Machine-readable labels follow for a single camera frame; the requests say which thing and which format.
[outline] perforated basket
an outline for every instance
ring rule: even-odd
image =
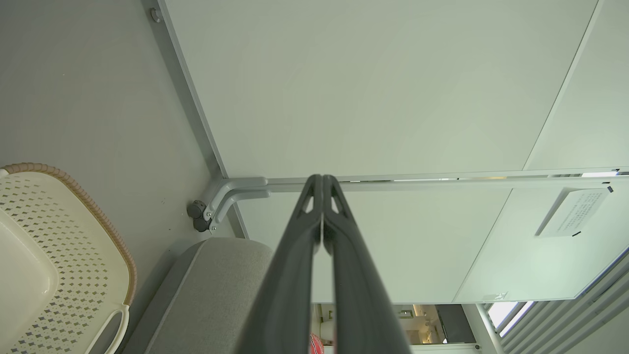
[[[0,352],[87,353],[136,286],[124,242],[87,193],[43,164],[0,169]]]

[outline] white ceiling panel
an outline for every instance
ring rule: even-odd
[[[230,177],[519,170],[596,0],[162,0]]]
[[[629,2],[598,7],[526,169],[629,164]]]

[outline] metal frame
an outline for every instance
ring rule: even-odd
[[[503,179],[452,179],[452,180],[408,180],[408,181],[361,181],[340,182],[343,191],[413,191],[436,188],[540,188],[562,186],[566,183],[609,183],[612,181],[629,181],[629,175],[610,177],[548,177],[542,178],[503,178]],[[270,183],[264,187],[246,188],[249,190],[265,189],[272,193],[294,193],[303,187],[302,183]]]
[[[504,354],[504,350],[500,345],[500,336],[495,332],[494,324],[491,322],[489,318],[489,314],[485,311],[483,304],[469,304],[470,306],[476,306],[476,311],[478,311],[479,317],[483,325],[485,326],[487,336],[489,337],[490,342],[493,345],[493,349],[497,354]]]
[[[218,224],[223,221],[227,211],[240,200],[268,198],[270,191],[264,189],[267,179],[254,178],[224,178],[216,188],[205,191],[200,200],[195,200],[188,205],[187,213],[193,219],[194,228],[199,231],[213,233]],[[262,187],[259,190],[245,188]]]
[[[188,88],[190,89],[190,94],[192,95],[194,106],[199,112],[201,123],[203,124],[205,133],[208,136],[209,144],[212,147],[212,151],[214,152],[214,156],[218,163],[218,167],[221,170],[221,174],[223,175],[223,178],[229,178],[227,170],[225,169],[225,164],[223,163],[223,159],[221,158],[220,151],[218,150],[218,146],[216,145],[216,140],[214,139],[214,136],[212,135],[212,130],[209,127],[209,122],[206,117],[205,111],[203,110],[203,106],[201,106],[201,101],[199,100],[199,94],[197,93],[196,88],[194,87],[194,81],[192,80],[192,76],[190,75],[190,70],[188,69],[186,58],[184,57],[183,51],[181,50],[181,44],[179,44],[177,33],[175,32],[175,28],[172,25],[172,20],[170,18],[168,6],[166,6],[166,1],[157,0],[157,3],[159,5],[159,10],[161,10],[162,12],[164,23],[166,24],[166,29],[168,29],[168,34],[170,36],[170,41],[172,42],[172,46],[175,49],[177,58],[179,59],[181,70],[184,73],[186,83],[188,84]],[[236,212],[236,217],[238,217],[238,223],[240,224],[240,227],[242,228],[242,232],[244,233],[245,238],[249,238],[248,233],[247,233],[247,228],[245,227],[244,220],[242,219],[242,214],[240,213],[240,209],[238,208],[238,204],[234,204],[234,211]]]
[[[411,181],[411,180],[439,180],[457,178],[490,178],[490,177],[535,177],[557,174],[581,174],[589,172],[629,171],[629,166],[610,166],[598,168],[569,168],[569,169],[532,169],[518,171],[483,171],[483,172],[451,172],[451,173],[422,173],[422,174],[374,174],[365,176],[338,176],[339,182],[355,181]],[[269,178],[270,185],[285,185],[304,183],[306,178]]]

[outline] light fixture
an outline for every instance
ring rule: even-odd
[[[423,178],[420,180],[393,180],[393,182],[441,181],[442,178]]]
[[[413,311],[415,312],[415,317],[424,316],[419,305],[413,305]]]
[[[618,174],[618,171],[610,172],[586,172],[581,177],[614,177]]]

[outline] window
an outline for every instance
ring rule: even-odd
[[[487,314],[496,329],[496,333],[500,337],[504,337],[518,324],[534,304],[534,301],[496,302],[495,304],[486,304],[485,309],[487,309]]]

